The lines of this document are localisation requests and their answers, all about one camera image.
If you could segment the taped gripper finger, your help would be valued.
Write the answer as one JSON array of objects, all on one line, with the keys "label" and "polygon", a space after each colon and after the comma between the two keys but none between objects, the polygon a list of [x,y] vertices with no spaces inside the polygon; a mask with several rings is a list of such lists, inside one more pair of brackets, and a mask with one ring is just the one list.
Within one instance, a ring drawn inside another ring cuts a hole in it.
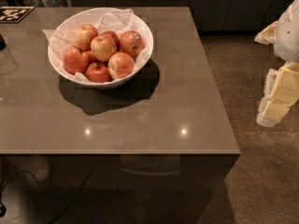
[{"label": "taped gripper finger", "polygon": [[269,45],[275,42],[277,21],[272,22],[254,37],[254,41],[260,44]]}]

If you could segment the yellow taped gripper finger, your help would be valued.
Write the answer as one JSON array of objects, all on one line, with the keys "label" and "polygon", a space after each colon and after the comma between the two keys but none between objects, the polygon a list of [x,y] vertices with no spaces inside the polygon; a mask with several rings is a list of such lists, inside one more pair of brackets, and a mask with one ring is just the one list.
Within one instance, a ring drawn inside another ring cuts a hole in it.
[{"label": "yellow taped gripper finger", "polygon": [[285,62],[278,70],[270,68],[256,122],[272,128],[279,124],[299,100],[299,63]]}]

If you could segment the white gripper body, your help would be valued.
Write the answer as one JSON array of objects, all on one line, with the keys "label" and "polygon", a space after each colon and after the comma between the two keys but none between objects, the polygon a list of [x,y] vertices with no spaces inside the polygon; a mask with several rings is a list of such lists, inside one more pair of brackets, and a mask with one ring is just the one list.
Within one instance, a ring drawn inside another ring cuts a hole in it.
[{"label": "white gripper body", "polygon": [[274,52],[284,61],[299,62],[299,0],[293,0],[278,19]]}]

